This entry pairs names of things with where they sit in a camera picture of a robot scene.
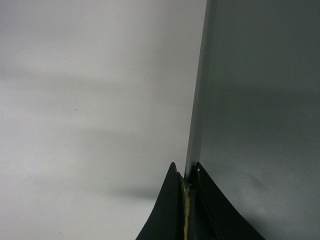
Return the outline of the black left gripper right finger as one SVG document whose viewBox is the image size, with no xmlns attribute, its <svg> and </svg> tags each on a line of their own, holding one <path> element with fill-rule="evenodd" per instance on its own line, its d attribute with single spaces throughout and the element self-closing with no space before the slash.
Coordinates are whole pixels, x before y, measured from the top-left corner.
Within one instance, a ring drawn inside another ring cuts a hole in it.
<svg viewBox="0 0 320 240">
<path fill-rule="evenodd" d="M 215 240 L 264 239 L 235 209 L 199 162 L 191 171 L 191 180 Z"/>
</svg>

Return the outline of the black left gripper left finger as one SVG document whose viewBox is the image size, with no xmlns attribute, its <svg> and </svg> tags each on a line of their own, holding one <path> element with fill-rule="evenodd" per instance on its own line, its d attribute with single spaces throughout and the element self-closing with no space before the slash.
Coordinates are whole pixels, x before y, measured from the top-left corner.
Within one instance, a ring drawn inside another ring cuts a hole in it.
<svg viewBox="0 0 320 240">
<path fill-rule="evenodd" d="M 137 239 L 186 240 L 189 213 L 189 186 L 172 162 L 152 212 Z"/>
</svg>

